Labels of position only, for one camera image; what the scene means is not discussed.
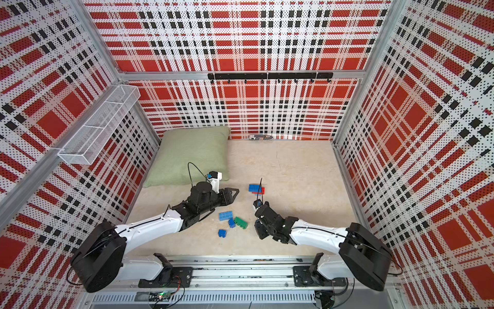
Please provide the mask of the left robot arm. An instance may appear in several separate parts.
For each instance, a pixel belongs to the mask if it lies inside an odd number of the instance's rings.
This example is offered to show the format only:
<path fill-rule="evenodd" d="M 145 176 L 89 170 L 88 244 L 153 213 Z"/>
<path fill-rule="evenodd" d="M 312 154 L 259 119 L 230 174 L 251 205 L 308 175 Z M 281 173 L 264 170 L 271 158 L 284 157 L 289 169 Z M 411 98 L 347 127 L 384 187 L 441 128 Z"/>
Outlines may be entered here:
<path fill-rule="evenodd" d="M 209 182 L 198 182 L 191 187 L 186 200 L 162 214 L 132 224 L 113 225 L 104 221 L 75 251 L 70 260 L 71 270 L 88 293 L 101 291 L 116 281 L 167 283 L 168 261 L 163 255 L 140 260 L 127 260 L 126 256 L 155 239 L 192 227 L 216 208 L 233 204 L 238 194 L 236 188 L 220 189 Z"/>

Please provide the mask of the blue long lego brick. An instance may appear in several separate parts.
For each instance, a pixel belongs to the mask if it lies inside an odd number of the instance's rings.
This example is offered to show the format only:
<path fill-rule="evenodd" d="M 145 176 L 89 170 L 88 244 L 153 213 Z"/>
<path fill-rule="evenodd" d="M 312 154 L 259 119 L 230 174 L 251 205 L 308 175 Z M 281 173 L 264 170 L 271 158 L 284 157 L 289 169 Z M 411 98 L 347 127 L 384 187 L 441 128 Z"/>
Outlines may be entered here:
<path fill-rule="evenodd" d="M 252 189 L 256 188 L 257 186 L 261 187 L 260 185 L 250 184 L 250 185 L 248 186 L 248 191 L 249 191 L 249 192 L 252 192 Z"/>

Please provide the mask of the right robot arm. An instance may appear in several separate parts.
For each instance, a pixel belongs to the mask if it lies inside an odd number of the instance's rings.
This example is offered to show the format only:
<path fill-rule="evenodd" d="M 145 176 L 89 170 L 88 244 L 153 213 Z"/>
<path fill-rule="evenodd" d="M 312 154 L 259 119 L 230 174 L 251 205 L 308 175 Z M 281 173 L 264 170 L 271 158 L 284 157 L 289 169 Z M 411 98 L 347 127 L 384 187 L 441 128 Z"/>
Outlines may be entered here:
<path fill-rule="evenodd" d="M 308 245 L 341 257 L 341 262 L 334 263 L 323 252 L 315 256 L 310 276 L 316 284 L 323 286 L 335 278 L 354 278 L 371 290 L 384 290 L 393 262 L 392 252 L 363 225 L 352 223 L 348 228 L 334 228 L 293 216 L 283 218 L 268 202 L 260 200 L 253 202 L 253 209 L 259 239 L 270 236 L 279 243 Z"/>

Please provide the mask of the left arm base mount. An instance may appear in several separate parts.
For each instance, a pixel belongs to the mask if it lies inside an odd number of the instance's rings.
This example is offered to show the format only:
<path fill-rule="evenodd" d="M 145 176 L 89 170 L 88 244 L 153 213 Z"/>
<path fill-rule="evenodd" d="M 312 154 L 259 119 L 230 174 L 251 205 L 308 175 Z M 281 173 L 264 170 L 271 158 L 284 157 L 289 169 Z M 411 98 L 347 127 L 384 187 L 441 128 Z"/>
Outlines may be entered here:
<path fill-rule="evenodd" d="M 153 256 L 159 259 L 163 269 L 153 280 L 141 279 L 139 288 L 190 287 L 192 267 L 174 267 L 163 254 L 154 253 Z"/>

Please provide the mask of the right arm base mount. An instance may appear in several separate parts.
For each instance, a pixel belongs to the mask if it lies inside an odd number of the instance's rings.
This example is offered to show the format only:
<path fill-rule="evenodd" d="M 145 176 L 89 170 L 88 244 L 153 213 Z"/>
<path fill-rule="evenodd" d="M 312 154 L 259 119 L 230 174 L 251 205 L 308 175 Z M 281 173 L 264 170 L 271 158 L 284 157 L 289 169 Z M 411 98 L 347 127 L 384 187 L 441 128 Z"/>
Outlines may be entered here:
<path fill-rule="evenodd" d="M 318 253 L 310 266 L 294 266 L 293 280 L 296 287 L 345 287 L 346 278 L 327 279 L 317 270 L 317 264 L 324 254 Z"/>

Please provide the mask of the red lego brick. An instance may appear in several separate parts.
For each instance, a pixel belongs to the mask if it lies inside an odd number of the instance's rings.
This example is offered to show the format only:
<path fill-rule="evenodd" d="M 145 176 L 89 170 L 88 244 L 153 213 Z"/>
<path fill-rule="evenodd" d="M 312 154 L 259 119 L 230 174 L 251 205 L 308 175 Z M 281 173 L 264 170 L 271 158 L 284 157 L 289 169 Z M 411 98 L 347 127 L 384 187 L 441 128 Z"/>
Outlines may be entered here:
<path fill-rule="evenodd" d="M 253 194 L 264 195 L 264 192 L 265 192 L 265 188 L 264 187 L 257 186 L 256 188 L 252 189 L 252 193 Z"/>

